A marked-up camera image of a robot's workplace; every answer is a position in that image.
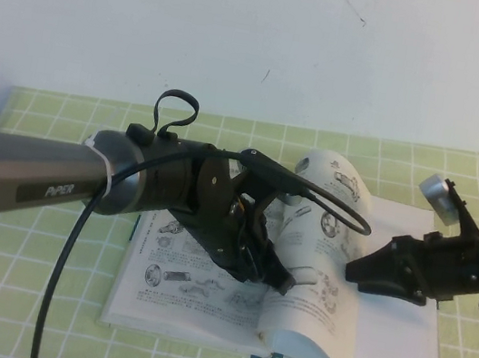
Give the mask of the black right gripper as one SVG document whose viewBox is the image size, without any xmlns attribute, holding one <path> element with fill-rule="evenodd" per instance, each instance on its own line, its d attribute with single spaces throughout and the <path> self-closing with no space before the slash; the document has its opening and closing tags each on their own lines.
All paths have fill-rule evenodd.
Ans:
<svg viewBox="0 0 479 358">
<path fill-rule="evenodd" d="M 349 262 L 346 280 L 364 294 L 425 306 L 426 299 L 445 300 L 445 272 L 451 265 L 450 255 L 409 235 L 395 237 L 394 242 L 374 253 Z"/>
</svg>

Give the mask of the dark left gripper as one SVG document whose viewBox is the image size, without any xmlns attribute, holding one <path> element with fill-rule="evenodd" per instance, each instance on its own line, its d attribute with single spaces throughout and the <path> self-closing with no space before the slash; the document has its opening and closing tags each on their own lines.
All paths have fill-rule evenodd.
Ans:
<svg viewBox="0 0 479 358">
<path fill-rule="evenodd" d="M 269 241 L 264 211 L 277 193 L 252 196 L 235 189 L 226 197 L 220 219 L 220 238 L 213 248 L 211 260 L 237 280 L 268 285 L 280 295 L 295 285 L 294 276 L 282 265 Z"/>
</svg>

